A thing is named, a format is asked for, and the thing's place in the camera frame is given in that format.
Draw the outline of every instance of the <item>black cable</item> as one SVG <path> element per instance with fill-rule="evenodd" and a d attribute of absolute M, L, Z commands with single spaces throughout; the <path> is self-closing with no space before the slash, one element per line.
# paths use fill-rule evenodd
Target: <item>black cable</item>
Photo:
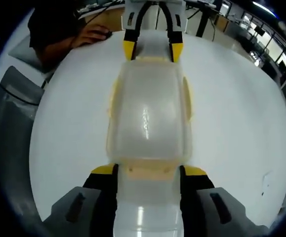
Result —
<path fill-rule="evenodd" d="M 157 26 L 158 26 L 158 18 L 159 18 L 159 13 L 161 11 L 161 8 L 158 6 L 158 12 L 157 12 L 157 20 L 156 20 L 156 26 L 155 26 L 155 30 L 157 30 Z"/>
<path fill-rule="evenodd" d="M 35 104 L 35 103 L 31 103 L 29 101 L 26 101 L 24 99 L 21 99 L 20 97 L 16 96 L 15 94 L 11 93 L 10 91 L 8 91 L 3 85 L 1 85 L 0 83 L 0 88 L 3 89 L 6 93 L 8 93 L 9 95 L 13 96 L 14 98 L 26 103 L 26 104 L 29 104 L 29 105 L 34 105 L 34 106 L 39 106 L 39 104 Z"/>
<path fill-rule="evenodd" d="M 192 17 L 194 17 L 199 11 L 200 11 L 200 9 L 198 9 L 195 13 L 193 13 L 191 16 L 189 16 L 188 20 L 191 19 Z"/>
<path fill-rule="evenodd" d="M 118 2 L 119 0 L 115 0 L 113 2 L 110 3 L 110 5 L 108 5 L 105 9 L 103 9 L 102 11 L 100 11 L 98 14 L 96 14 L 94 17 L 92 17 L 89 21 L 86 22 L 86 25 L 88 25 L 90 23 L 90 21 L 92 21 L 94 18 L 100 16 L 103 12 L 105 12 L 106 10 L 108 10 L 108 8 L 110 6 L 115 5 L 116 2 Z"/>
<path fill-rule="evenodd" d="M 213 24 L 213 22 L 212 22 L 211 18 L 209 18 L 209 20 L 210 20 L 211 25 L 212 25 L 212 27 L 213 27 L 213 29 L 214 29 L 213 39 L 212 39 L 212 42 L 213 42 L 213 41 L 214 41 L 214 38 L 215 38 L 215 25 Z"/>

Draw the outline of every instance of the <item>beige plastic part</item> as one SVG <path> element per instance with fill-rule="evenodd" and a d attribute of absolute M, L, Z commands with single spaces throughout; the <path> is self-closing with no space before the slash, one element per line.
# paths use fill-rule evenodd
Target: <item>beige plastic part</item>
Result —
<path fill-rule="evenodd" d="M 177 160 L 123 159 L 123 168 L 129 180 L 172 180 Z"/>
<path fill-rule="evenodd" d="M 133 60 L 122 66 L 110 99 L 107 153 L 112 162 L 191 155 L 191 99 L 179 64 Z"/>
<path fill-rule="evenodd" d="M 180 172 L 171 180 L 130 180 L 118 173 L 115 237 L 183 237 Z"/>

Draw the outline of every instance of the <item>computer mouse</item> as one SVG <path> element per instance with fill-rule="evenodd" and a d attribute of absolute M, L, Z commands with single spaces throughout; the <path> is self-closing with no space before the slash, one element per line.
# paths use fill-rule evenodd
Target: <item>computer mouse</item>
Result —
<path fill-rule="evenodd" d="M 95 30 L 95 31 L 92 31 L 92 32 L 94 32 L 94 33 L 96 33 L 98 35 L 106 36 L 106 40 L 112 36 L 112 31 L 109 31 L 108 33 L 103 33 L 102 31 L 96 31 Z"/>

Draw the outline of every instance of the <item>desk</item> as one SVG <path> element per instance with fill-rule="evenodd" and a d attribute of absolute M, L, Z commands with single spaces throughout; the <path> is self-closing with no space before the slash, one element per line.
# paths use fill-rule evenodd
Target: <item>desk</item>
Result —
<path fill-rule="evenodd" d="M 149 33 L 142 31 L 141 37 Z M 92 169 L 108 163 L 107 109 L 125 62 L 123 34 L 72 50 L 42 97 L 30 144 L 31 185 L 42 220 Z M 286 108 L 280 90 L 239 54 L 202 38 L 183 38 L 180 63 L 193 91 L 189 164 L 203 168 L 216 187 L 239 200 L 255 224 L 270 226 L 286 194 Z"/>

